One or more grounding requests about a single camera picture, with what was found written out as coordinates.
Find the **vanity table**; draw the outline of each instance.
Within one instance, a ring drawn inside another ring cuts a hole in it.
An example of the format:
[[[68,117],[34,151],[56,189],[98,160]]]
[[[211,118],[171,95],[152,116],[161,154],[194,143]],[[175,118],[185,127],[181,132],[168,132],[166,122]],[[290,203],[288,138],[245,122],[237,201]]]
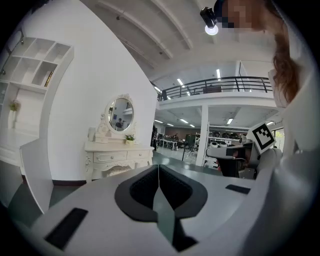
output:
[[[134,144],[126,144],[126,135],[136,137],[137,124],[134,104],[128,94],[113,98],[100,119],[97,130],[94,127],[89,129],[84,145],[87,183],[92,181],[93,171],[113,176],[152,165],[153,147],[140,145],[136,140]]]

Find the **vase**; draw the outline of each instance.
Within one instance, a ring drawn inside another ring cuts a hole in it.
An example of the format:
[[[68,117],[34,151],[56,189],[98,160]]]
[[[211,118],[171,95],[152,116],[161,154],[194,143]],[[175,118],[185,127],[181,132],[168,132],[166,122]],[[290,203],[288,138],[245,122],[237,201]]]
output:
[[[134,141],[133,140],[126,140],[125,144],[132,146],[134,144]]]
[[[15,127],[17,111],[10,110],[8,118],[8,129],[13,129]]]

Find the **black rectangle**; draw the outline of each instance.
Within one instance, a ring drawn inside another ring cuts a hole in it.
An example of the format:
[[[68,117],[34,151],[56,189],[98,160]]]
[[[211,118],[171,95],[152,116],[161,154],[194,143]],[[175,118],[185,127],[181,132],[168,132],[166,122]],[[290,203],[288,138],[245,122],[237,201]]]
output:
[[[63,249],[74,232],[83,221],[88,211],[80,208],[73,208],[67,216],[45,237],[45,240],[53,246]]]
[[[244,186],[237,186],[237,185],[228,185],[225,187],[227,190],[232,190],[232,191],[236,191],[242,194],[249,194],[250,192],[250,188],[248,187],[244,187]]]

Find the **black railing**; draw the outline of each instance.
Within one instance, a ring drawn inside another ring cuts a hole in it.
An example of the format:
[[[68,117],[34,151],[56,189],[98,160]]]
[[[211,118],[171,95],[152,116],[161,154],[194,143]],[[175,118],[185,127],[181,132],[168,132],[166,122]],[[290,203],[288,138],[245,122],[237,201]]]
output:
[[[255,76],[229,76],[212,78],[178,85],[162,90],[158,94],[158,101],[166,101],[180,97],[200,94],[225,92],[262,92],[271,93],[272,86],[269,78]]]

